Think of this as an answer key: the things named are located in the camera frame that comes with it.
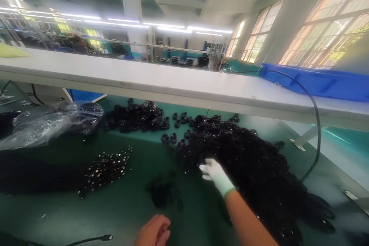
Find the gloved hand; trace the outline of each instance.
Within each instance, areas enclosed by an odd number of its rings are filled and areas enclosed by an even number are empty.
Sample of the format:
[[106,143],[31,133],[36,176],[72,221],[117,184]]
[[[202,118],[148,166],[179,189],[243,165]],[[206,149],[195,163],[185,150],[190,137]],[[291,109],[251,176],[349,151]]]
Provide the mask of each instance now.
[[223,168],[214,159],[205,159],[206,165],[200,165],[200,170],[204,173],[203,179],[213,181],[223,198],[234,189]]

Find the white shelf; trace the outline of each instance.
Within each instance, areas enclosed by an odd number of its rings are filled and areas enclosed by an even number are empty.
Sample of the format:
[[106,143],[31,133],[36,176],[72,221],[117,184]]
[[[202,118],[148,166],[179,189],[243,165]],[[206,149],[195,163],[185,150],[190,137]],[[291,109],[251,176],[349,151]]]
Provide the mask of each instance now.
[[[316,123],[306,95],[257,77],[27,49],[0,57],[0,78],[255,116]],[[322,126],[369,131],[369,103],[316,97]]]

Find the plastic bag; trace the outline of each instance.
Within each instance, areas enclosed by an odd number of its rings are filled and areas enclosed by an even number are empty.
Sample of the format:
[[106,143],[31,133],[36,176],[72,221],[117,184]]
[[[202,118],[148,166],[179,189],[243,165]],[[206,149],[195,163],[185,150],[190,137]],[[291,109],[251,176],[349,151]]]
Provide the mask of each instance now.
[[93,102],[60,101],[25,111],[13,119],[13,134],[0,140],[0,150],[13,150],[49,144],[66,132],[90,135],[104,114]]

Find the blue box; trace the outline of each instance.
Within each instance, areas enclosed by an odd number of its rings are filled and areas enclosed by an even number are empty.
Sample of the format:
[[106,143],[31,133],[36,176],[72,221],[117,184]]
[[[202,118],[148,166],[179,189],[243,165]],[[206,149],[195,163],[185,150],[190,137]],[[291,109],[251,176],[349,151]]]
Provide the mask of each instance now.
[[314,96],[336,98],[351,101],[369,101],[369,75],[355,74],[344,71],[306,68],[273,63],[262,63],[259,76],[279,83],[294,92],[305,94],[293,80],[277,72],[285,73],[300,82]]

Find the yellow cloth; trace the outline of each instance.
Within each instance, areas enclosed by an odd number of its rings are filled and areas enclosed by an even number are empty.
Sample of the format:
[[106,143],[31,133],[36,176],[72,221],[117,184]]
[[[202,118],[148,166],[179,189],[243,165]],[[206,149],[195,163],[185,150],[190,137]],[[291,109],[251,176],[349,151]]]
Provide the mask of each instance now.
[[30,54],[22,51],[20,48],[0,43],[0,57],[4,58],[28,57],[29,55]]

